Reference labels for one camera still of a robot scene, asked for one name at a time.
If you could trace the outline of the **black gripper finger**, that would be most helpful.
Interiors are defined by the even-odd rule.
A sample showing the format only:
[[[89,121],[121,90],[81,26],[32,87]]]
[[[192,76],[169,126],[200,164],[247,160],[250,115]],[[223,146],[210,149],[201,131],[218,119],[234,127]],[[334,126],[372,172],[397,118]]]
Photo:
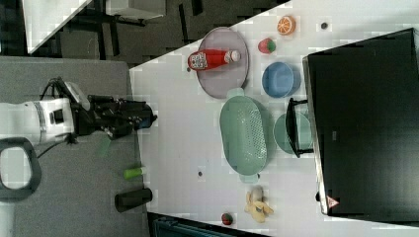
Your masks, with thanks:
[[[145,102],[128,101],[127,112],[128,118],[131,120],[148,120],[149,122],[157,120],[157,115]]]
[[[150,122],[146,120],[136,120],[130,122],[123,122],[112,128],[113,138],[120,138],[130,135],[134,130],[149,128]]]

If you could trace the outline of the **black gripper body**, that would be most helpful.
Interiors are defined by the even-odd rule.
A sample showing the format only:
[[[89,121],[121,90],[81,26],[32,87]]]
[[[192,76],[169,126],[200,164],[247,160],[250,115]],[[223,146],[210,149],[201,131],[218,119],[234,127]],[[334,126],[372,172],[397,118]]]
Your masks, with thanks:
[[[83,107],[82,102],[70,100],[74,131],[72,135],[87,136],[95,131],[104,131],[113,138],[112,128],[130,122],[127,114],[127,102],[125,99],[115,99],[106,96],[90,96],[87,104],[90,109]]]

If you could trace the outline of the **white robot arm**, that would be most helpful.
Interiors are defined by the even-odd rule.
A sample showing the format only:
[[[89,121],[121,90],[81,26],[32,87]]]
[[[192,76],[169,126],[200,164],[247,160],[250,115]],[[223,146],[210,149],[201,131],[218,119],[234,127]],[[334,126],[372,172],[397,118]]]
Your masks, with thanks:
[[[90,95],[83,103],[68,98],[1,105],[1,137],[24,137],[34,146],[103,131],[115,140],[157,120],[144,102]]]

